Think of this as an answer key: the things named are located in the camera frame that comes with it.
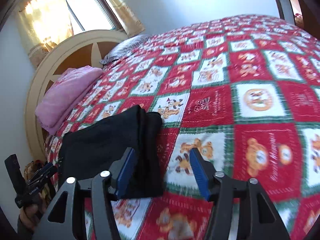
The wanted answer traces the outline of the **dark sleeved left forearm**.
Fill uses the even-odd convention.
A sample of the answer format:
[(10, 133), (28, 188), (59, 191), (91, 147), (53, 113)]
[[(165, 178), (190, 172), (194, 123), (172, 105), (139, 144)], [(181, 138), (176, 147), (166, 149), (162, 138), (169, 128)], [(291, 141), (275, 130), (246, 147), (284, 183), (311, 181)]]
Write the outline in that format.
[(34, 234), (34, 224), (31, 220), (22, 219), (20, 216), (17, 220), (17, 234), (20, 239), (31, 240)]

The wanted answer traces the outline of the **person's left hand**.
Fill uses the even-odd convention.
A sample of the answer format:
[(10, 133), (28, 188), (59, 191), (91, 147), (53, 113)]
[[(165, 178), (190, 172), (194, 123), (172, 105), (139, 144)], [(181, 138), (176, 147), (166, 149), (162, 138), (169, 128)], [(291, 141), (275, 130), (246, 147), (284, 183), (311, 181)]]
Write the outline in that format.
[(40, 218), (37, 217), (36, 213), (39, 211), (40, 214), (44, 214), (46, 209), (46, 200), (43, 195), (39, 193), (37, 204), (32, 204), (29, 207), (20, 209), (19, 219), (24, 226), (34, 231), (40, 221)]

